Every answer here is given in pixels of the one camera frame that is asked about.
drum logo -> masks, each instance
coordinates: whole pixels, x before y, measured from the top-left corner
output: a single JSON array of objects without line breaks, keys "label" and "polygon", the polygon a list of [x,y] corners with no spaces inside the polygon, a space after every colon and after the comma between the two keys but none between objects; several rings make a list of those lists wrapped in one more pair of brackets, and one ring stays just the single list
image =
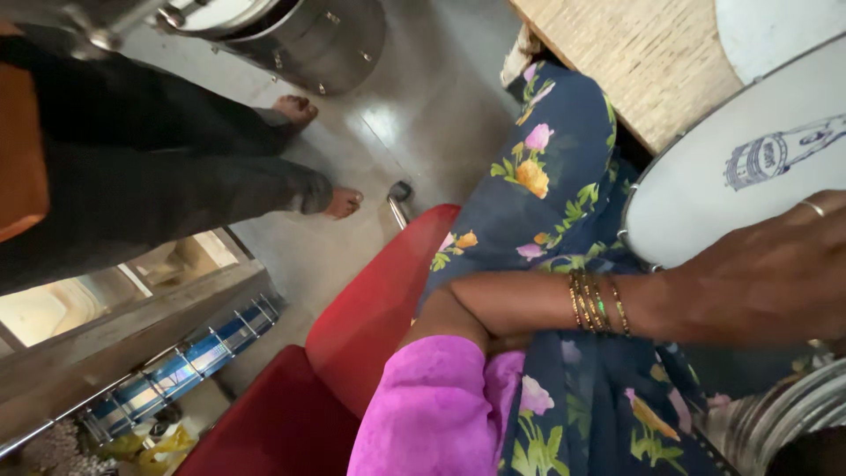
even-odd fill
[{"label": "drum logo", "polygon": [[726,186],[735,191],[787,173],[790,168],[846,136],[846,113],[735,147],[726,162]]}]

blue floral fabric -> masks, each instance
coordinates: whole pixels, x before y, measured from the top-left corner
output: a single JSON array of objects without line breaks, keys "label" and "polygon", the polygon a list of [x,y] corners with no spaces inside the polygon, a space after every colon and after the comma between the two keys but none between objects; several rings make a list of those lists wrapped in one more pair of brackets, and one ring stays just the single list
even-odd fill
[{"label": "blue floral fabric", "polygon": [[[524,111],[433,258],[424,300],[476,271],[640,272],[616,236],[637,174],[617,155],[610,102],[593,80],[553,64],[525,78]],[[692,428],[690,409],[706,398],[675,344],[540,332],[519,392],[502,475],[733,471]]]}]

bare foot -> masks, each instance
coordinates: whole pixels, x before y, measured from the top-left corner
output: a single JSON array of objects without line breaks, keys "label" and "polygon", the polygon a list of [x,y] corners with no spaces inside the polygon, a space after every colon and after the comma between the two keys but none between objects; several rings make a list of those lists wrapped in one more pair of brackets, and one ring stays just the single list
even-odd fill
[{"label": "bare foot", "polygon": [[329,208],[324,210],[323,214],[335,219],[345,219],[361,207],[361,201],[364,199],[360,191],[335,187],[332,189],[332,203],[329,203]]},{"label": "bare foot", "polygon": [[277,110],[285,114],[285,117],[291,119],[291,124],[297,130],[303,130],[317,117],[317,107],[314,104],[309,104],[307,97],[300,96],[281,96],[271,106],[271,109]]}]

person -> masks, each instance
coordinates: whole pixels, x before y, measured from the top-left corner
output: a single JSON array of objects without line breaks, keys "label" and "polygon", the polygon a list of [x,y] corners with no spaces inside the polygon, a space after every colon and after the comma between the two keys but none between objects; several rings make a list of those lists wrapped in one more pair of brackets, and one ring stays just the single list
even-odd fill
[{"label": "person", "polygon": [[518,126],[432,260],[348,474],[736,474],[692,424],[722,399],[681,345],[846,334],[846,192],[641,274],[616,236],[637,174],[611,104],[554,64],[525,78]]},{"label": "person", "polygon": [[0,241],[0,295],[272,211],[342,219],[360,206],[360,192],[278,156],[318,114],[304,97],[253,109],[119,54],[51,54],[2,22],[0,65],[29,74],[49,203],[0,224],[15,230]]}]

tiled floor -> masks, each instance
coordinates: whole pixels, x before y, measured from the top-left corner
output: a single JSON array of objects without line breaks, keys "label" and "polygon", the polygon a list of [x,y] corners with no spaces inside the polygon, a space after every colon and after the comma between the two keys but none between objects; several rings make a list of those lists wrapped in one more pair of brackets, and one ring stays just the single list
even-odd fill
[{"label": "tiled floor", "polygon": [[[382,2],[388,32],[376,70],[347,95],[310,95],[320,117],[285,154],[361,190],[364,206],[339,222],[270,213],[233,226],[292,305],[226,372],[237,375],[236,390],[284,345],[304,342],[314,319],[398,232],[385,204],[393,182],[412,184],[417,213],[463,202],[519,110],[498,84],[520,27],[506,0]],[[298,93],[201,40],[142,28],[124,53],[251,106]]]}]

